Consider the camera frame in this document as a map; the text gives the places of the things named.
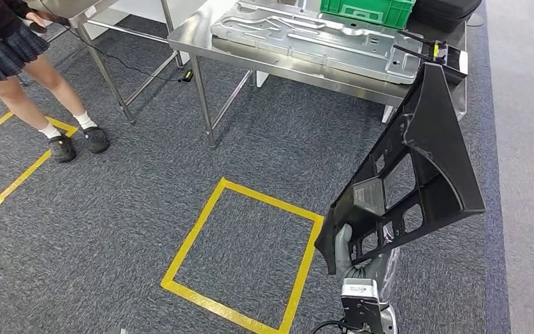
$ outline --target green plastic crate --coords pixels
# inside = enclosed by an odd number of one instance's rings
[[[404,29],[416,0],[321,0],[323,13]]]

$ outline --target shoe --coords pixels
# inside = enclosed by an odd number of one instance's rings
[[[76,157],[72,140],[64,134],[48,140],[50,155],[57,162],[69,162]]]
[[[83,134],[89,144],[89,151],[92,153],[101,153],[109,148],[109,140],[100,127],[88,127],[83,130]]]

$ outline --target hand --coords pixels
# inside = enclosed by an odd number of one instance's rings
[[[32,22],[35,22],[38,26],[46,28],[46,22],[44,22],[44,20],[41,17],[39,17],[38,14],[36,14],[34,12],[29,12],[26,15],[26,19],[28,19],[28,20],[30,20]]]

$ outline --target stainless steel table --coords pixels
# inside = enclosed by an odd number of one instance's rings
[[[171,47],[191,54],[192,70],[195,75],[197,92],[200,96],[202,117],[210,147],[216,147],[216,138],[213,130],[224,116],[224,113],[244,83],[249,78],[251,78],[251,84],[255,83],[256,71],[267,72],[278,77],[385,104],[387,108],[384,114],[384,120],[387,120],[393,113],[393,110],[402,102],[409,89],[408,85],[399,85],[363,77],[358,74],[323,67],[315,63],[273,52],[262,51],[254,47],[213,37],[210,32],[211,26],[236,2],[237,0],[208,0],[183,24],[170,33],[168,38]],[[295,6],[303,10],[319,12],[320,0],[298,0]],[[360,21],[329,15],[323,15],[323,18],[347,23],[351,26],[354,25],[357,28],[364,24]],[[452,34],[442,33],[417,22],[410,23],[408,29],[424,35],[427,39],[447,40],[449,44],[455,47],[463,50],[466,49],[465,24],[462,24]],[[211,119],[208,112],[203,76],[199,66],[199,57],[212,58],[217,61],[224,61],[251,69],[243,77],[243,80],[236,87],[215,120]],[[464,80],[460,85],[451,87],[451,92],[454,105],[456,105],[456,109],[458,110],[458,117],[461,118],[466,113],[466,81]]]
[[[50,21],[57,22],[59,24],[62,24],[64,26],[69,26],[71,29],[75,30],[76,33],[81,37],[81,39],[89,46],[88,50],[91,56],[93,57],[93,60],[95,61],[95,64],[103,74],[103,77],[105,78],[106,83],[108,84],[109,88],[111,89],[111,92],[115,96],[115,98],[118,100],[118,103],[120,104],[120,108],[122,109],[124,115],[126,116],[126,119],[129,122],[134,121],[134,117],[132,116],[128,106],[130,103],[132,103],[137,96],[140,95],[144,91],[144,89],[150,85],[150,83],[154,80],[154,77],[161,73],[169,64],[171,61],[176,60],[178,67],[183,67],[183,62],[181,60],[181,56],[179,55],[179,52],[177,50],[174,50],[171,54],[171,56],[164,61],[155,71],[153,71],[152,75],[148,77],[141,85],[128,97],[124,100],[122,95],[120,94],[120,91],[115,85],[115,82],[109,75],[109,72],[103,63],[101,57],[99,56],[99,52],[94,48],[93,41],[91,40],[91,37],[87,33],[85,29],[85,23],[94,24],[96,26],[102,26],[104,28],[113,29],[116,31],[121,31],[123,33],[128,33],[130,35],[135,35],[142,38],[147,38],[149,40],[155,40],[157,42],[162,42],[168,45],[167,38],[158,37],[155,35],[150,35],[147,33],[142,33],[140,31],[134,31],[127,28],[122,28],[119,26],[113,26],[110,24],[105,24],[101,22],[94,21],[90,19],[91,17],[96,16],[100,12],[106,10],[114,3],[118,2],[118,0],[24,0],[27,2],[28,6],[38,12],[38,14]],[[171,33],[173,31],[173,25],[171,20],[171,14],[169,11],[169,6],[167,1],[168,0],[159,0],[163,6],[163,12],[165,15],[165,20],[167,24],[167,31],[168,33]],[[58,37],[60,34],[55,35],[54,37],[50,38],[49,40],[53,40],[54,38]]]

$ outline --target black bag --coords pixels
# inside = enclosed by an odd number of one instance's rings
[[[450,33],[466,21],[482,0],[416,0],[412,18]]]

